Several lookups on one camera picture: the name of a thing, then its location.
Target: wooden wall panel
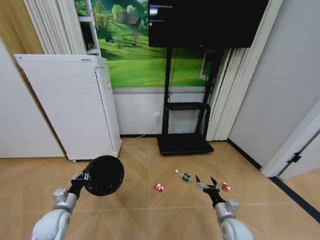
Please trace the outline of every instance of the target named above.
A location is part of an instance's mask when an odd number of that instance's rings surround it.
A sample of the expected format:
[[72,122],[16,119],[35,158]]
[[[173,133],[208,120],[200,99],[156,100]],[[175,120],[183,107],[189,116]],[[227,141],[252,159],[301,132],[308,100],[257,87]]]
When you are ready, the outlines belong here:
[[23,0],[0,0],[0,36],[11,54],[43,54]]

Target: landscape wall mural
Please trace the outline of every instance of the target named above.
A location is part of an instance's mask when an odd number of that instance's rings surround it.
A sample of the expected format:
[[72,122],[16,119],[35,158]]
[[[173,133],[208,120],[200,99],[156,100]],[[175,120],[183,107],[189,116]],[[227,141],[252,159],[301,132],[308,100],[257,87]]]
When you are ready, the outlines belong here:
[[[86,16],[84,0],[75,3],[78,15]],[[166,49],[148,46],[148,1],[91,0],[91,4],[98,24],[101,55],[108,60],[112,86],[163,87]],[[190,29],[190,38],[196,37]],[[171,71],[175,54],[173,49]],[[203,56],[203,50],[179,48],[172,86],[204,86],[200,79]]]

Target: door hinge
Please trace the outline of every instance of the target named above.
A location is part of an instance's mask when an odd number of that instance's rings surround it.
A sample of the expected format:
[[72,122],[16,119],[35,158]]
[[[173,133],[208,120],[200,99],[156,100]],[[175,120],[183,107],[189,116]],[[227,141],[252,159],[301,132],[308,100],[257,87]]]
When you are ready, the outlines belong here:
[[288,163],[288,164],[290,164],[290,163],[296,163],[296,162],[299,161],[300,158],[301,158],[300,152],[295,152],[294,155],[293,155],[293,157],[292,157],[289,161],[287,161],[287,163]]

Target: plastic bottle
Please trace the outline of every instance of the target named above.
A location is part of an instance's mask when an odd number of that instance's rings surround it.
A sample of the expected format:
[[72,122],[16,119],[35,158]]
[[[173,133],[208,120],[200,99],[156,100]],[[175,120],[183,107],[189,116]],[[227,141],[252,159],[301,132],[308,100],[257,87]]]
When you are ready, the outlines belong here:
[[190,177],[190,175],[188,175],[187,173],[182,173],[178,169],[175,170],[175,173],[178,174],[180,177],[182,177],[182,179],[186,182],[192,181],[192,177]]

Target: green bottle label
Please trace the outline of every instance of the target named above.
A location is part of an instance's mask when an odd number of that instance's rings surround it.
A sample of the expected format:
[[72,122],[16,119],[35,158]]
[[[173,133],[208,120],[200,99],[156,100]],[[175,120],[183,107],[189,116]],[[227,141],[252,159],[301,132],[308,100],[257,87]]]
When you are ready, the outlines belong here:
[[185,173],[185,174],[183,175],[183,178],[182,178],[182,179],[185,180],[186,182],[188,182],[189,178],[190,178],[190,176]]

